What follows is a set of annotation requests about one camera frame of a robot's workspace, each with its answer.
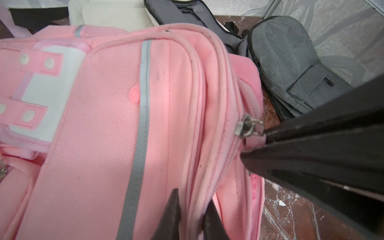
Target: brown marble floor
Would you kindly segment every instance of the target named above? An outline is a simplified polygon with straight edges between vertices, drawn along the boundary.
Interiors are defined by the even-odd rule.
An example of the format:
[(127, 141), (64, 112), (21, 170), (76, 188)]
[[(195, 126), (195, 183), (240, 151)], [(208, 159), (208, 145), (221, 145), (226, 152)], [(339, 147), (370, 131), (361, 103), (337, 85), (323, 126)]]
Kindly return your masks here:
[[(258, 17), (215, 16), (223, 25), (235, 22), (241, 35), (260, 21)], [(58, 24), (67, 25), (68, 19)], [(12, 37), (0, 21), (0, 39)], [(280, 124), (265, 91), (263, 121), (266, 128)], [(365, 240), (358, 232), (308, 199), (268, 180), (260, 240)]]

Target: pink mesh fabric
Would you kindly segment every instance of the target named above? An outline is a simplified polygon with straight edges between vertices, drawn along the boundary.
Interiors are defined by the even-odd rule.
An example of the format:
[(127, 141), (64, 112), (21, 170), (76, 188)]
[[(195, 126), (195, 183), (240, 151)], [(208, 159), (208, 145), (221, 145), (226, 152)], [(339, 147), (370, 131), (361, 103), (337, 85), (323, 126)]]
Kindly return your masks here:
[(109, 36), (109, 35), (117, 35), (117, 34), (124, 34), (124, 33), (128, 33), (128, 32), (121, 28), (112, 28), (112, 27), (105, 27), (105, 26), (85, 25), (81, 29), (81, 36), (83, 38)]
[(137, 138), (141, 42), (89, 55), (17, 239), (115, 239)]

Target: gray bag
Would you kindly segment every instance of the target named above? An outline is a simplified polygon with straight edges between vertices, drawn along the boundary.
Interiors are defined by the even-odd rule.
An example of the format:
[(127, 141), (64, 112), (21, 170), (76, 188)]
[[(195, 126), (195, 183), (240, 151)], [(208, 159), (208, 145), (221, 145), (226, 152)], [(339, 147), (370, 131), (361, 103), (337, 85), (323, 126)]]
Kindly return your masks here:
[(320, 62), (307, 31), (290, 16), (258, 23), (247, 42), (262, 82), (280, 103), (275, 109), (282, 120), (291, 118), (289, 114), (298, 117), (352, 89)]

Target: zipper pull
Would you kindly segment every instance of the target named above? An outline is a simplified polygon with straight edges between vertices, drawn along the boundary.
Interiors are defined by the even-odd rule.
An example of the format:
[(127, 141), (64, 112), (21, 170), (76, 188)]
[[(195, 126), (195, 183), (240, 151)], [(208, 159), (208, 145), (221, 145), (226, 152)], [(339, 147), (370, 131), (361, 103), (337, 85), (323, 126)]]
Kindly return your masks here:
[(263, 136), (264, 122), (246, 114), (244, 119), (237, 123), (235, 135), (239, 137)]
[(6, 174), (7, 174), (7, 166), (2, 160), (0, 160), (0, 182), (5, 177)]

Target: gray reflective strip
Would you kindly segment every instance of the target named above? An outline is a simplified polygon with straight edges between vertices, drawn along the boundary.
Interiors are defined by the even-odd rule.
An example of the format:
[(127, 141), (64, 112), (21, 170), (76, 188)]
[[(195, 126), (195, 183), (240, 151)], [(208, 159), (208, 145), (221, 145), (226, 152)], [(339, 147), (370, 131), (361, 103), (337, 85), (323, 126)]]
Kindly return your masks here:
[(81, 37), (81, 29), (84, 27), (84, 25), (80, 25), (76, 28), (76, 30), (74, 31), (74, 36), (77, 37), (77, 38), (80, 38)]
[(151, 40), (144, 41), (141, 48), (140, 65), (140, 114), (139, 129), (135, 155), (132, 163), (131, 175), (124, 206), (122, 208), (120, 226), (116, 240), (131, 240), (135, 225), (137, 206), (139, 204), (141, 183), (144, 173), (145, 158), (147, 154), (147, 140), (149, 129), (149, 58)]

